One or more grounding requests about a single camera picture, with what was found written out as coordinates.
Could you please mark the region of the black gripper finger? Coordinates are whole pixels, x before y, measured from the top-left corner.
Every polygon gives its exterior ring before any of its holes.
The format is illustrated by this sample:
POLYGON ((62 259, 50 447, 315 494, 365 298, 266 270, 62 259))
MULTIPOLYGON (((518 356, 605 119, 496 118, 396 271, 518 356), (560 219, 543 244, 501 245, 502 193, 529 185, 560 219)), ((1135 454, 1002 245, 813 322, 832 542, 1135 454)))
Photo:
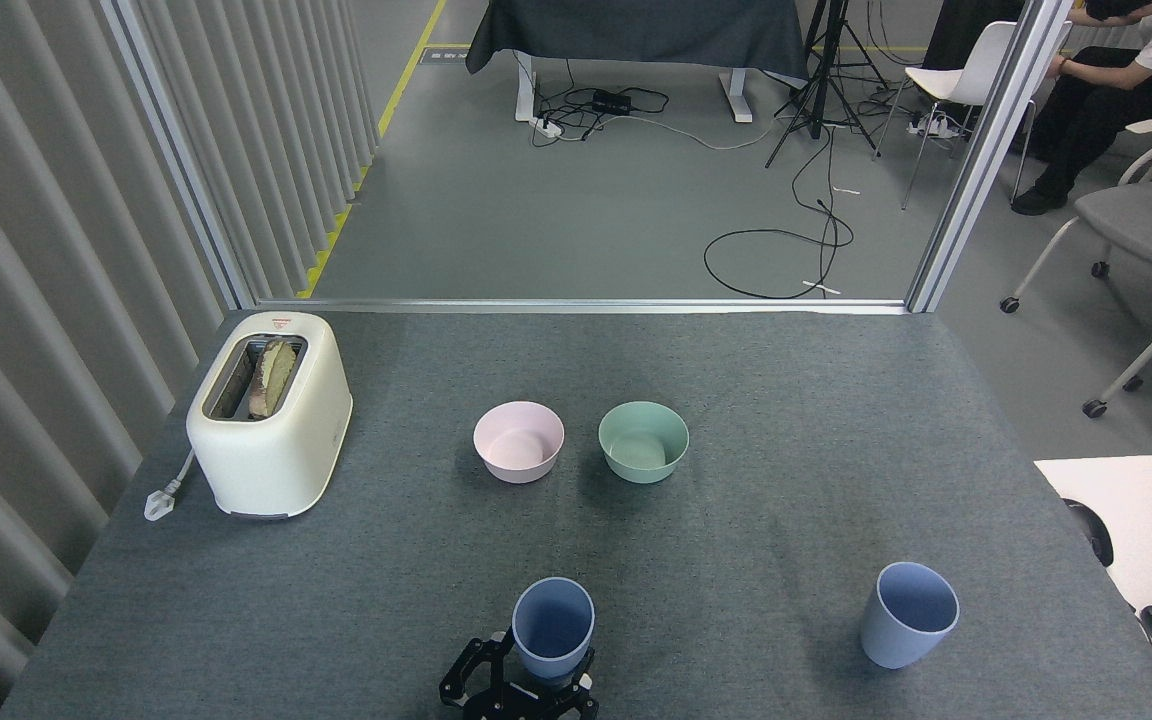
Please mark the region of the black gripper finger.
POLYGON ((589 674, 594 657, 594 647, 590 647, 571 674, 541 680, 538 719, 594 719, 599 703, 594 700, 593 676, 589 674))
POLYGON ((468 642, 439 682, 440 702, 458 708, 462 719, 529 719, 529 700, 524 692, 506 680, 506 657, 513 646, 511 632, 468 642), (484 665, 488 666, 486 687, 480 692, 468 694, 468 682, 484 665))

